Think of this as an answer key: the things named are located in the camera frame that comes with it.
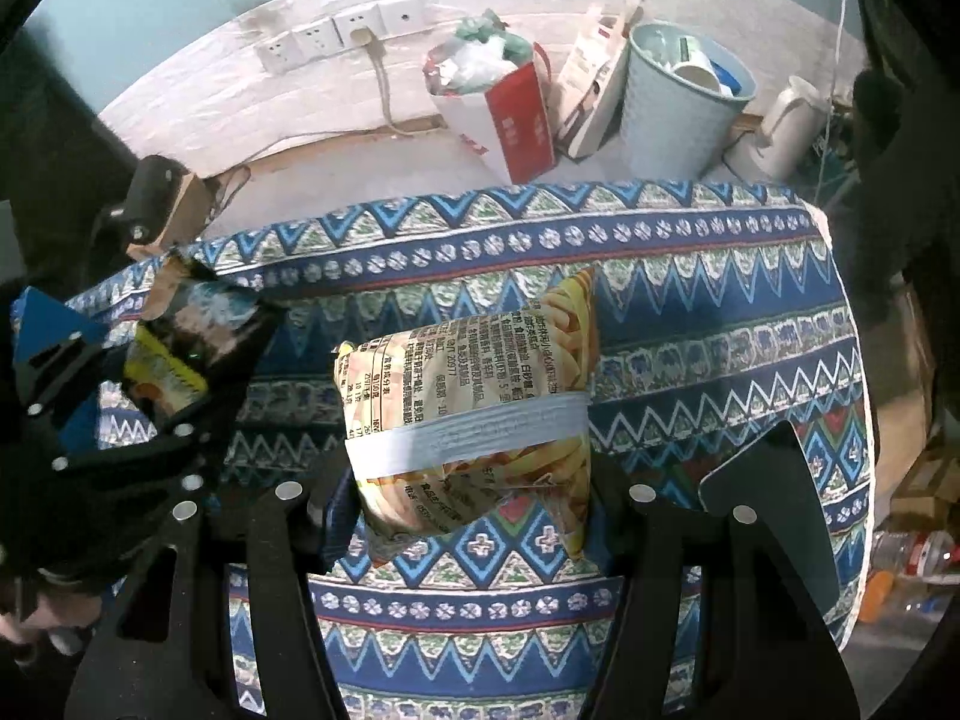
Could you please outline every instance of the white elastic band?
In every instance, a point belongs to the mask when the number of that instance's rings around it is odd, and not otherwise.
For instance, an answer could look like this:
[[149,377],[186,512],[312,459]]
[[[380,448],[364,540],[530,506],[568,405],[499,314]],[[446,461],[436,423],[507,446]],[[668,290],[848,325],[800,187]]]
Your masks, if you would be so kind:
[[452,413],[347,439],[347,455],[357,479],[432,469],[582,436],[587,432],[588,403],[586,392],[560,392]]

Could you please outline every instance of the blue tablecloth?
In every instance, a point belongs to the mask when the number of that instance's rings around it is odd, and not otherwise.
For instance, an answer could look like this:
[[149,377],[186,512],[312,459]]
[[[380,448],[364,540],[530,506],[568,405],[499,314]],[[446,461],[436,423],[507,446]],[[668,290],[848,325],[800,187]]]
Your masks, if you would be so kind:
[[[811,213],[762,187],[530,185],[365,203],[194,245],[219,274],[289,309],[251,383],[227,477],[296,477],[340,439],[328,373],[340,341],[509,311],[597,264],[594,446],[697,506],[704,475],[790,420],[832,539],[841,598],[826,619],[842,643],[872,528],[871,420],[856,329]],[[132,265],[71,305],[122,341],[156,269]],[[115,386],[101,408],[104,445],[151,435]],[[690,567],[668,709],[689,688],[698,579]],[[242,568],[232,584],[239,696],[262,712]],[[376,569],[358,527],[349,555],[310,589],[353,716],[572,720],[619,581],[572,562],[541,507],[518,498]]]

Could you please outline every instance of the electrical outlet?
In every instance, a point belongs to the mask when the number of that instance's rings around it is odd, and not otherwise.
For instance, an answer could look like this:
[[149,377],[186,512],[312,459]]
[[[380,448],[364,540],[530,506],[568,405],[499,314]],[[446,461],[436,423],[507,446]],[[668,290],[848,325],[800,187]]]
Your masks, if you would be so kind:
[[344,39],[344,46],[348,49],[358,45],[350,37],[350,33],[354,29],[361,29],[366,26],[377,37],[383,37],[387,33],[376,2],[368,2],[364,5],[348,8],[334,16],[333,23],[337,25],[337,31]]
[[424,0],[381,0],[378,7],[387,35],[409,35],[429,28],[424,14]]
[[263,69],[271,76],[284,73],[306,64],[306,56],[292,33],[282,32],[256,47]]
[[294,37],[307,59],[320,59],[344,48],[333,19],[320,19],[294,29]]

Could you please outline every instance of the white pitcher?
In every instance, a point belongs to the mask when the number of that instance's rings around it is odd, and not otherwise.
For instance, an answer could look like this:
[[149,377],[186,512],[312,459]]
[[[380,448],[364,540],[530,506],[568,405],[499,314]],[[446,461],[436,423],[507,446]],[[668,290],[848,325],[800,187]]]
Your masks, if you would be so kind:
[[752,162],[775,180],[788,178],[817,135],[827,126],[830,104],[816,87],[800,76],[790,76],[773,107],[763,117],[754,140]]

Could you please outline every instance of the trash can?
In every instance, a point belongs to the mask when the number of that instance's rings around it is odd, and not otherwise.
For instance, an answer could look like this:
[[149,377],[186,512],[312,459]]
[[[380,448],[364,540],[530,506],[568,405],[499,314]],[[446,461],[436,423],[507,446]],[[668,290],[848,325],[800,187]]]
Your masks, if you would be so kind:
[[[644,38],[658,31],[667,42],[695,37],[732,97],[681,79],[642,55]],[[733,121],[757,94],[746,66],[719,43],[672,23],[644,23],[630,32],[630,71],[620,133],[637,178],[699,178],[726,145]]]

